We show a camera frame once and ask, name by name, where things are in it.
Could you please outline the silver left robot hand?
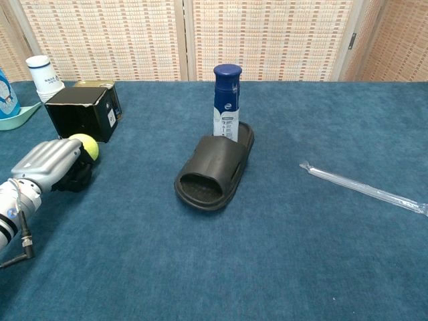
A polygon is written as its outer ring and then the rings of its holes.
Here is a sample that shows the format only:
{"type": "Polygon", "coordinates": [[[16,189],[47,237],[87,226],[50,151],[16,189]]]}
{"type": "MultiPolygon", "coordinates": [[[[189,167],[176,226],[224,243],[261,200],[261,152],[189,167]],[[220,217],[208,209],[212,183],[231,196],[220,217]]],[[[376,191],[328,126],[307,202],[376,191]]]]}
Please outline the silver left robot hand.
{"type": "Polygon", "coordinates": [[[80,192],[89,185],[95,162],[77,138],[55,139],[32,148],[11,169],[11,175],[30,180],[43,193],[80,192]]]}

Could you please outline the yellow tennis ball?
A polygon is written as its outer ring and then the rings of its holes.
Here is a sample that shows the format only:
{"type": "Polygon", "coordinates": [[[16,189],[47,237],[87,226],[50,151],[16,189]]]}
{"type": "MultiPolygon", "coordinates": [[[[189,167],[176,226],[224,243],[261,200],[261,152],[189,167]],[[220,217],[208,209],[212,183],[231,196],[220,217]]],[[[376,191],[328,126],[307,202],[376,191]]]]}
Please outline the yellow tennis ball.
{"type": "Polygon", "coordinates": [[[96,161],[99,157],[99,147],[98,143],[87,134],[73,134],[69,139],[78,139],[85,149],[85,151],[90,155],[93,161],[96,161]]]}

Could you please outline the black open cardboard box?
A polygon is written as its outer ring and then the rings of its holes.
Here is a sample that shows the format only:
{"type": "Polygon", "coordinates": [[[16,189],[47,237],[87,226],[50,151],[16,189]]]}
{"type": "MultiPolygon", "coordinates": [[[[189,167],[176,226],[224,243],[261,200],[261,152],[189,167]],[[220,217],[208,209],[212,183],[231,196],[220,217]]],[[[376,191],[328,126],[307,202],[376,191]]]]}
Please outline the black open cardboard box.
{"type": "Polygon", "coordinates": [[[45,107],[62,138],[87,134],[108,142],[118,125],[113,91],[103,87],[68,87],[50,98],[45,107]]]}

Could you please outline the light green plastic tray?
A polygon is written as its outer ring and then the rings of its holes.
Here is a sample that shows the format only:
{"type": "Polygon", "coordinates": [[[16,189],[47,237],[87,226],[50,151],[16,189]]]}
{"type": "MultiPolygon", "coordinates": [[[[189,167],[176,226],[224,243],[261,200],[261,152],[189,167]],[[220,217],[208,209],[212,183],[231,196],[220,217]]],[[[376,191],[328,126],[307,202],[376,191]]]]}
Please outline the light green plastic tray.
{"type": "Polygon", "coordinates": [[[0,119],[0,131],[13,130],[24,125],[37,112],[41,105],[42,103],[38,102],[33,106],[21,107],[18,115],[0,119]]]}

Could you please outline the stack of white paper cups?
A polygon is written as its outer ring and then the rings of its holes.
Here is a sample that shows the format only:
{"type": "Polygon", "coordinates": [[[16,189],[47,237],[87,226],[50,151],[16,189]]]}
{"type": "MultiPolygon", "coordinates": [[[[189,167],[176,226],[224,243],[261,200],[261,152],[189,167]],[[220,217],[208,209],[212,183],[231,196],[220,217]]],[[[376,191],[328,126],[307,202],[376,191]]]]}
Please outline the stack of white paper cups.
{"type": "Polygon", "coordinates": [[[37,94],[43,103],[65,88],[48,56],[38,55],[26,59],[37,94]]]}

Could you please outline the black rubber slide sandal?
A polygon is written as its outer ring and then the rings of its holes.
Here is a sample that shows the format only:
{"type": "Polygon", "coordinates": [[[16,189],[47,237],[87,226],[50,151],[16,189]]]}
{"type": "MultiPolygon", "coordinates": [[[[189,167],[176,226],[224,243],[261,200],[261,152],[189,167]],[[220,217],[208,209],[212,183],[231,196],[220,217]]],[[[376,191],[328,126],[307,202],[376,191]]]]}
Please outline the black rubber slide sandal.
{"type": "Polygon", "coordinates": [[[237,142],[203,136],[175,179],[181,201],[203,211],[225,207],[240,183],[254,138],[253,129],[244,122],[239,123],[237,142]]]}

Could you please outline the blue and white bottle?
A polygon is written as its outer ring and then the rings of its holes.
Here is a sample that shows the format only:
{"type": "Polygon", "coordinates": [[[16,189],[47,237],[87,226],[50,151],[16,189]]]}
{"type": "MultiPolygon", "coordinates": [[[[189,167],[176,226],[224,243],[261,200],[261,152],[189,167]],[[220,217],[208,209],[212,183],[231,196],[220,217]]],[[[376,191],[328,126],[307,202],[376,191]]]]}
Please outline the blue and white bottle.
{"type": "Polygon", "coordinates": [[[215,66],[213,135],[238,141],[239,89],[242,69],[235,64],[215,66]]]}

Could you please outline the blue table cloth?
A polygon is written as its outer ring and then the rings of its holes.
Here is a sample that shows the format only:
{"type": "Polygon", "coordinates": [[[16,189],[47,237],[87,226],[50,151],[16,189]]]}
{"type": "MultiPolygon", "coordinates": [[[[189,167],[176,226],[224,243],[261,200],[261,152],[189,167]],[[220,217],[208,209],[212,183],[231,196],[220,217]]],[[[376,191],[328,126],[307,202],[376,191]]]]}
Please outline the blue table cloth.
{"type": "Polygon", "coordinates": [[[90,186],[44,194],[35,257],[0,270],[0,321],[428,321],[428,217],[300,167],[428,203],[428,81],[242,82],[255,142],[216,212],[173,187],[213,83],[116,90],[90,186]]]}

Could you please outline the woven bamboo folding screen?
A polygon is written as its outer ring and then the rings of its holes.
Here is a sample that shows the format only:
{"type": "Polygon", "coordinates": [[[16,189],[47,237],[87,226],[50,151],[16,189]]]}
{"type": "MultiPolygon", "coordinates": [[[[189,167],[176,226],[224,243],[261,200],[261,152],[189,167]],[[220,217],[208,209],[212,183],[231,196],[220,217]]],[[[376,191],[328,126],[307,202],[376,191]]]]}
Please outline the woven bamboo folding screen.
{"type": "Polygon", "coordinates": [[[428,0],[0,0],[0,68],[29,80],[428,81],[428,0]]]}

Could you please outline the plastic wrapped clear straw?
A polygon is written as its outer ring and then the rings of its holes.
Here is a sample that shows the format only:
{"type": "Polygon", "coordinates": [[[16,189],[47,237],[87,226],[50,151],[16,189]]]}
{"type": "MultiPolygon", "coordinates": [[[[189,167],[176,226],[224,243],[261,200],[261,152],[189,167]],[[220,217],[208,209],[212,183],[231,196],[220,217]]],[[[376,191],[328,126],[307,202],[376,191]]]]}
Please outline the plastic wrapped clear straw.
{"type": "Polygon", "coordinates": [[[402,207],[404,209],[407,209],[412,212],[428,217],[428,203],[419,203],[417,201],[408,199],[406,197],[402,197],[400,195],[386,192],[384,190],[372,187],[370,185],[367,185],[334,173],[330,173],[328,171],[323,171],[322,169],[313,167],[312,165],[309,164],[308,161],[304,161],[300,163],[299,166],[305,169],[309,174],[315,177],[318,177],[320,179],[330,181],[331,183],[340,185],[342,187],[346,187],[348,189],[352,189],[354,191],[358,191],[359,193],[368,195],[370,197],[374,197],[375,199],[396,205],[398,207],[402,207]]]}

